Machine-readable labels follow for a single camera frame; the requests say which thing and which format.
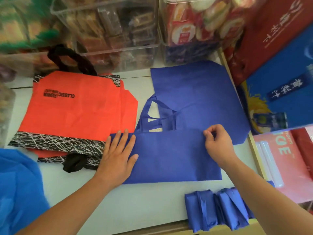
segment right hand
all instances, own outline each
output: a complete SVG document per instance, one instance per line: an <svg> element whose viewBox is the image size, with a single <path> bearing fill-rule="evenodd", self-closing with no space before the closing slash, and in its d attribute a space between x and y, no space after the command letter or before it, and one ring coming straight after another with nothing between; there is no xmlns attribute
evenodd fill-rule
<svg viewBox="0 0 313 235"><path fill-rule="evenodd" d="M229 163L238 159L233 148L232 139L222 125L213 125L204 130L203 134L206 138L205 147L220 168L225 169Z"/></svg>

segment table surface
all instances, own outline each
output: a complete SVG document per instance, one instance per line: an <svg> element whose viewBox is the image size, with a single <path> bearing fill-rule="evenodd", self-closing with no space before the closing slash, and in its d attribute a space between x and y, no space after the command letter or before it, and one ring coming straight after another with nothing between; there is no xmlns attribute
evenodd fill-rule
<svg viewBox="0 0 313 235"><path fill-rule="evenodd" d="M220 64L217 54L212 55L210 59ZM157 56L154 67L164 67L160 55ZM138 120L146 100L154 94L150 69L116 74L123 79L125 89L129 90L139 102ZM16 100L6 145L17 132L26 113L32 94L32 79L18 77L14 82L7 83L7 86L14 89ZM151 106L149 114L152 117L159 116L156 104ZM234 148L238 157L257 172L248 140ZM34 154L27 155L36 160ZM43 175L45 195L51 206L75 192L95 173L87 169L67 173L62 170L60 164L38 163L38 165ZM224 187L233 187L233 183L223 170L222 177L222 181L121 185L104 198L79 234L111 235L185 220L187 214L184 194L195 190L217 191Z"/></svg>

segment blue tote bag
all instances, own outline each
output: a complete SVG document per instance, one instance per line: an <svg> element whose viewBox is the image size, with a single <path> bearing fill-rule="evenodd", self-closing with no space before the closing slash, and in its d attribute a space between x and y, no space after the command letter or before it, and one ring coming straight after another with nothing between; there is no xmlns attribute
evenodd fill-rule
<svg viewBox="0 0 313 235"><path fill-rule="evenodd" d="M221 124L233 144L245 141L249 122L225 67L212 61L200 61L182 66L151 69L155 94L169 109L159 106L161 118L180 110L177 130L205 130ZM163 123L163 130L171 126Z"/></svg>
<svg viewBox="0 0 313 235"><path fill-rule="evenodd" d="M168 109L162 102L153 101ZM134 133L136 143L131 155L138 154L139 158L124 183L222 180L221 169L207 153L202 131L176 130L174 119L179 111L173 111L166 119L148 122L149 118L153 119L148 115L151 102L146 103ZM164 121L168 121L172 130L149 132L162 127Z"/></svg>

